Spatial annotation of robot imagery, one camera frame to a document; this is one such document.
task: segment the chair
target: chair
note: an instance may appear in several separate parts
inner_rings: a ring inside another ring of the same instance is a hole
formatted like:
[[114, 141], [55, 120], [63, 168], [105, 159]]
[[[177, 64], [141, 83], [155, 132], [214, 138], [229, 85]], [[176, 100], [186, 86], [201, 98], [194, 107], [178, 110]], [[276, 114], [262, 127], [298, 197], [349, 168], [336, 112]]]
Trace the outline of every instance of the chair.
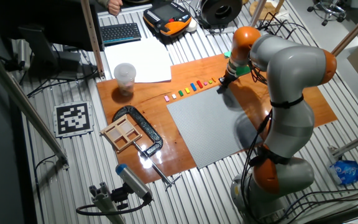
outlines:
[[341, 0], [320, 0], [314, 6], [308, 8], [308, 12], [313, 12], [315, 10], [325, 11], [324, 21], [321, 25], [327, 25], [331, 16], [336, 17], [338, 22], [342, 22], [346, 17], [346, 11], [338, 6], [341, 3]]

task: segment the clear plastic cup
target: clear plastic cup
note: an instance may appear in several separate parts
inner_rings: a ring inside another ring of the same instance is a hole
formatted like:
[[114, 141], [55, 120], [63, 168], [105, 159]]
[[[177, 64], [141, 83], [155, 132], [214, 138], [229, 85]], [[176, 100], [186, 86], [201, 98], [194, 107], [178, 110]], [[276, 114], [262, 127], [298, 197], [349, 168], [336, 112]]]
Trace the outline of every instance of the clear plastic cup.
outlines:
[[135, 67], [129, 63], [121, 63], [114, 69], [114, 76], [117, 79], [120, 93], [124, 96], [131, 96], [134, 93]]

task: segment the metal grating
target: metal grating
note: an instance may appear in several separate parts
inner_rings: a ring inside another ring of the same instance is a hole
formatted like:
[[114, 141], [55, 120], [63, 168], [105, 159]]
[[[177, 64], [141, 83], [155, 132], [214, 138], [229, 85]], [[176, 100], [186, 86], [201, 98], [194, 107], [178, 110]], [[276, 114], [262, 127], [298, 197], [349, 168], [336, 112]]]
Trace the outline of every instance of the metal grating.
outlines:
[[[242, 8], [237, 27], [246, 26], [249, 23], [249, 6], [250, 4], [246, 4]], [[283, 7], [290, 13], [290, 22], [303, 24], [288, 1], [284, 2]], [[136, 22], [142, 38], [151, 38], [152, 34], [142, 21], [142, 11], [145, 8], [147, 6], [123, 10], [117, 18], [101, 13], [99, 22], [101, 26]], [[232, 36], [233, 33], [205, 36], [203, 30], [198, 28], [196, 33], [180, 36], [167, 44], [166, 48], [172, 65], [175, 65], [227, 52], [231, 47]], [[312, 37], [302, 29], [297, 29], [291, 35], [290, 40], [305, 45], [315, 45]], [[91, 62], [96, 64], [93, 55], [88, 55]], [[104, 55], [103, 63], [106, 67], [106, 79], [111, 79]], [[56, 85], [44, 89], [30, 99], [51, 130], [53, 130], [53, 107], [61, 103], [90, 101], [93, 105], [93, 114], [95, 114], [92, 133], [59, 140], [68, 155], [70, 168], [67, 171], [55, 167], [55, 158], [49, 160], [51, 162], [42, 164], [36, 174], [30, 171], [39, 223], [43, 223], [43, 219], [45, 223], [109, 223], [105, 217], [85, 217], [75, 213], [76, 207], [91, 204], [91, 195], [88, 191], [90, 185], [98, 185], [105, 181], [110, 189], [114, 189], [122, 184], [122, 180], [114, 171], [117, 165], [114, 150], [110, 143], [98, 134], [99, 130], [107, 126], [96, 87], [98, 81], [100, 80], [95, 78]], [[39, 81], [32, 80], [24, 82], [23, 89], [25, 93], [29, 93], [39, 85]], [[352, 93], [346, 90], [346, 86], [338, 76], [335, 76], [333, 80], [319, 88], [337, 115], [338, 121], [315, 128], [311, 140], [295, 155], [311, 163], [316, 180], [304, 191], [287, 195], [289, 202], [311, 191], [338, 189], [328, 174], [327, 166], [330, 161], [326, 148], [331, 144], [343, 146], [358, 137], [358, 101], [353, 100]], [[53, 152], [32, 125], [26, 119], [23, 120], [29, 164], [30, 167], [35, 167], [38, 161], [51, 156]], [[358, 162], [358, 148], [347, 152], [344, 157]], [[126, 222], [241, 223], [242, 219], [231, 202], [229, 187], [234, 176], [242, 172], [245, 159], [246, 154], [242, 152], [201, 170], [194, 168], [184, 171], [183, 177], [168, 191], [165, 191], [161, 180], [147, 184], [152, 190], [155, 201], [151, 206], [138, 212], [124, 215]], [[40, 201], [35, 188], [35, 175], [40, 182]], [[358, 183], [347, 188], [358, 188]], [[324, 200], [340, 196], [318, 195], [310, 200]], [[130, 207], [137, 207], [140, 203], [136, 196], [131, 196], [129, 199]]]

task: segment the plastic bag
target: plastic bag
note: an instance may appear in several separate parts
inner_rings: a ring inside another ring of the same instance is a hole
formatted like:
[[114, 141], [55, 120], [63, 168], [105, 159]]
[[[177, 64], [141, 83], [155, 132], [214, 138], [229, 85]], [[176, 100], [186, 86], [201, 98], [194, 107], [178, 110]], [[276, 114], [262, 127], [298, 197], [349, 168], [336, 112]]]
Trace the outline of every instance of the plastic bag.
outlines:
[[337, 161], [329, 167], [335, 182], [347, 185], [358, 181], [358, 164], [356, 161]]

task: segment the black keyboard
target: black keyboard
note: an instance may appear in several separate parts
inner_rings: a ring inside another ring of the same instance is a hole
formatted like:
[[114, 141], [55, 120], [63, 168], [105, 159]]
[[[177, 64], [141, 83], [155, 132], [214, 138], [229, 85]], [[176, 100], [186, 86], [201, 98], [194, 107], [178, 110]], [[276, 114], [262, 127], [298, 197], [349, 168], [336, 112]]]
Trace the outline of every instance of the black keyboard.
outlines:
[[119, 24], [100, 27], [105, 46], [140, 40], [140, 32], [136, 23]]

